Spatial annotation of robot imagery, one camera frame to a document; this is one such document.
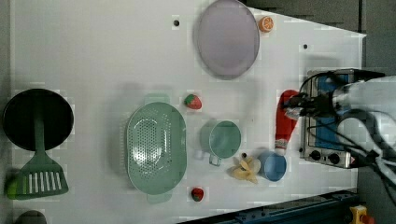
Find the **black frying pan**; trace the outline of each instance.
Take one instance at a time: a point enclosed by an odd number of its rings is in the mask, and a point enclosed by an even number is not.
[[[41,101],[44,120],[45,149],[59,146],[73,129],[74,116],[70,104],[56,92],[31,89],[14,96],[3,114],[4,132],[18,147],[34,151],[34,103]]]

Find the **white table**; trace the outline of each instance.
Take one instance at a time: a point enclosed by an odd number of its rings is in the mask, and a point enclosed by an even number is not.
[[[66,171],[70,191],[15,201],[15,217],[36,209],[49,224],[175,223],[356,187],[357,170],[300,159],[299,127],[289,144],[288,171],[279,182],[259,177],[254,185],[230,177],[234,159],[209,165],[198,142],[208,119],[231,119],[240,126],[238,155],[257,156],[273,148],[276,97],[298,89],[308,70],[360,68],[364,37],[251,9],[257,20],[272,16],[276,26],[262,34],[250,70],[234,80],[219,80],[207,71],[193,41],[197,18],[210,2],[12,1],[12,96],[34,87],[59,91],[75,111],[73,134],[49,153]],[[178,28],[174,19],[180,20]],[[133,188],[123,164],[126,120],[150,92],[167,93],[182,113],[188,151],[186,174],[171,201],[154,205]],[[189,92],[202,96],[201,111],[182,104]],[[10,149],[15,167],[32,156],[11,144]],[[190,198],[195,186],[205,189],[200,203]]]

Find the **colander handle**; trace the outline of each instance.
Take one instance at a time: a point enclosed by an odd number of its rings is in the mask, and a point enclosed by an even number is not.
[[[215,158],[215,157],[218,158],[218,163],[213,163],[213,158]],[[219,158],[219,157],[217,157],[217,156],[215,156],[213,154],[210,154],[209,163],[212,164],[212,165],[215,165],[215,166],[220,166],[221,165],[221,158]]]
[[[157,195],[147,195],[148,203],[150,204],[155,204],[155,203],[165,203],[169,201],[172,198],[172,190],[169,190],[168,192],[165,192],[163,194],[157,194]]]
[[[171,101],[169,96],[164,93],[150,93],[145,96],[145,105],[156,102],[170,104]]]

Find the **spatula handle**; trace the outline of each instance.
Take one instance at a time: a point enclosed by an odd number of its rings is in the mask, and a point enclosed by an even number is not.
[[[35,100],[35,113],[34,113],[34,124],[35,124],[35,153],[44,155],[46,153],[44,145],[44,121],[42,113],[42,104],[39,99]]]

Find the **purple plate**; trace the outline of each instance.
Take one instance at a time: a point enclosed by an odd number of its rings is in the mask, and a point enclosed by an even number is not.
[[[197,40],[204,63],[223,78],[245,73],[255,62],[260,47],[253,14],[236,0],[219,0],[206,9]]]

